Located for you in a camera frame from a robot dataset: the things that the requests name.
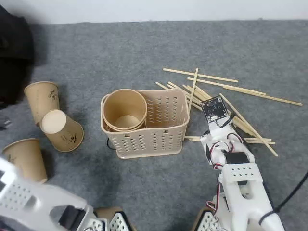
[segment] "white wall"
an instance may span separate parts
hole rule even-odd
[[[0,0],[32,23],[308,19],[308,0]]]

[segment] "circuit board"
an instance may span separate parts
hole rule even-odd
[[[226,106],[220,96],[216,96],[209,100],[203,101],[200,104],[208,123],[229,115]]]

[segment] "printed design on cup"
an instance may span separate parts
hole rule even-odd
[[[48,95],[48,98],[51,98],[52,101],[56,100],[58,95],[55,93],[55,89],[50,89],[50,93]]]
[[[71,143],[71,142],[76,143],[76,141],[77,141],[77,137],[76,137],[76,133],[75,133],[73,136],[71,136],[69,143]]]
[[[77,134],[76,134],[76,133],[71,134],[71,133],[69,132],[69,135],[70,135],[70,138],[67,138],[65,135],[62,135],[62,136],[61,136],[61,139],[62,139],[63,141],[65,141],[65,142],[67,142],[68,144],[76,143],[76,141],[77,141]]]
[[[8,161],[15,164],[16,157],[12,158],[11,154],[8,156]]]

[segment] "white robot part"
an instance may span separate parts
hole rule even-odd
[[[72,205],[85,211],[76,231],[83,231],[94,222],[100,226],[93,231],[103,231],[101,221],[95,217],[93,208],[84,199],[59,187],[23,178],[13,164],[2,158],[0,171],[0,215],[15,219],[33,230],[65,231],[67,229],[52,220],[50,212],[56,206]]]
[[[203,110],[222,115],[212,106],[217,103],[217,99],[213,98],[212,101],[213,103],[207,102],[206,105],[209,106]],[[254,155],[233,129],[230,116],[225,114],[223,116],[214,121],[208,120],[209,132],[200,138],[209,164],[213,165],[214,169],[222,170],[218,180],[224,193],[219,193],[218,190],[213,201],[207,203],[211,208],[213,205],[218,206],[213,209],[215,216],[219,217],[220,230],[284,231],[277,214],[268,216],[259,225],[262,216],[273,208],[263,186]]]

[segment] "perforated plastic part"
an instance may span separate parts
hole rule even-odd
[[[211,212],[205,212],[197,231],[220,231],[220,225]]]
[[[0,207],[17,211],[22,209],[31,197],[31,191],[22,184],[12,184],[0,200]]]
[[[129,228],[122,214],[116,213],[110,222],[110,231],[129,231]]]
[[[222,171],[227,183],[244,180],[263,181],[255,163],[225,165]]]
[[[177,154],[189,121],[184,93],[179,89],[142,90],[148,113],[146,128],[131,132],[112,132],[101,116],[102,130],[116,148],[120,158]]]

